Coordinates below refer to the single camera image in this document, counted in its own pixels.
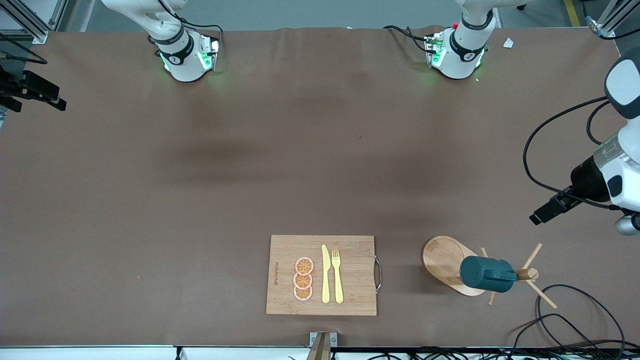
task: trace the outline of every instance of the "brown table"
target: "brown table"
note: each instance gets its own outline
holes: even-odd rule
[[[0,343],[297,345],[331,330],[350,346],[512,344],[534,293],[517,284],[489,307],[446,288],[420,260],[440,234],[514,264],[544,243],[538,285],[591,292],[637,340],[640,242],[586,205],[533,226],[551,193],[521,159],[540,122],[603,94],[614,44],[500,29],[490,48],[453,81],[397,33],[235,32],[224,73],[185,84],[144,33],[53,33],[36,48],[49,65],[29,68],[67,111],[29,102],[0,131]],[[590,110],[540,133],[540,179],[568,184],[593,151]],[[594,132],[622,123],[606,108]],[[272,234],[374,235],[379,315],[266,315]],[[592,338],[617,336],[589,301],[549,295]],[[551,343],[535,329],[521,345]]]

